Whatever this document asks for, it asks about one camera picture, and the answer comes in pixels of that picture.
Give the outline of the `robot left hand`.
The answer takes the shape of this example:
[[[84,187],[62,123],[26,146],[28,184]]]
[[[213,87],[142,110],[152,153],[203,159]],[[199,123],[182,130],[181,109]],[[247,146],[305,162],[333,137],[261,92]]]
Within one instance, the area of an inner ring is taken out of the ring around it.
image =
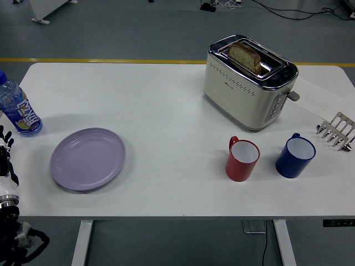
[[[16,188],[19,185],[19,179],[14,173],[11,162],[11,148],[14,143],[12,132],[4,132],[4,126],[1,125],[1,197],[5,195],[16,195]]]

